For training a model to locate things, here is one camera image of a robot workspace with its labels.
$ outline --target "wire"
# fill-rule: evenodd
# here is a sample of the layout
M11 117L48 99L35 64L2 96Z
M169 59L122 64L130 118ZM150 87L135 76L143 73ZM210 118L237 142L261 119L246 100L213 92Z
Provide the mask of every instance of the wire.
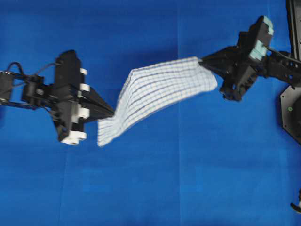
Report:
M4 90L4 91L0 92L0 95L2 95L3 93L9 92L9 91L11 91L13 88L18 87L18 86L21 86L21 85L23 85L23 84L25 84L25 83L26 83L26 82L23 81L23 82L21 82L21 83L18 83L18 84L16 84L16 85L13 85L12 88L9 88L9 89L7 89L7 90Z
M21 75L24 75L22 66L21 66L21 64L19 62L12 62L12 63L10 63L10 65L7 67L7 69L5 71L8 72L13 65L16 65L18 67L19 72L20 72Z
M42 106L42 108L44 108L49 114L51 114L51 112L45 106Z
M50 67L50 66L52 66L52 65L61 65L61 64L59 64L59 63L50 63L50 64L48 64L48 65L42 67L41 69L39 69L36 73L34 73L34 74L32 74L32 75L39 74L39 73L41 73L42 71L44 71L46 68L48 68L48 67Z
M279 51L277 51L277 50L275 50L275 49L273 49L273 48L270 48L270 47L266 47L266 48L267 48L269 51L274 52L274 53L277 53L278 55L280 55L280 56L282 56L282 57L284 57L284 58L286 58L286 59L288 59L288 60L291 60L291 61L294 61L294 62L296 62L296 63L301 64L301 61L300 61L300 60L297 60L297 59L294 59L294 58L290 58L290 57L288 57L288 56L286 56L286 55L280 53Z

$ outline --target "blue surface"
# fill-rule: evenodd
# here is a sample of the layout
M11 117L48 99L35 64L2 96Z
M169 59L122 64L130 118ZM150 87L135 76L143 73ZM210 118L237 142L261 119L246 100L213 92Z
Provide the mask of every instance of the blue surface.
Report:
M114 108L131 69L235 45L260 15L274 24L271 46L290 50L282 0L2 0L0 12L0 68L19 61L32 73L75 49L87 83ZM53 72L42 74L46 83ZM279 125L285 88L259 78L241 103L217 89L152 115L104 148L96 122L86 126L86 141L67 146L43 109L7 108L0 223L301 225L289 207L301 187L301 147Z

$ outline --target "metal frame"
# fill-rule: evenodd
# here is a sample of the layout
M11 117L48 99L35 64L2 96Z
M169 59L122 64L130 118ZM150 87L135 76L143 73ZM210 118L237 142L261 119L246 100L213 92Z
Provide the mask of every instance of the metal frame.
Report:
M286 0L287 22L291 43L291 57L301 60L301 0ZM281 95L282 127L299 144L301 137L295 129L293 105L301 97L301 88L289 86Z

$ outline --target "grid pattern fabric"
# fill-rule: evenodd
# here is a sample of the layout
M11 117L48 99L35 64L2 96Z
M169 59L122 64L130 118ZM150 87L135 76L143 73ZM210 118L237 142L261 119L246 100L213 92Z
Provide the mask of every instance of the grid pattern fabric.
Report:
M98 145L171 104L215 89L215 77L198 61L190 57L131 70L114 116L98 121Z

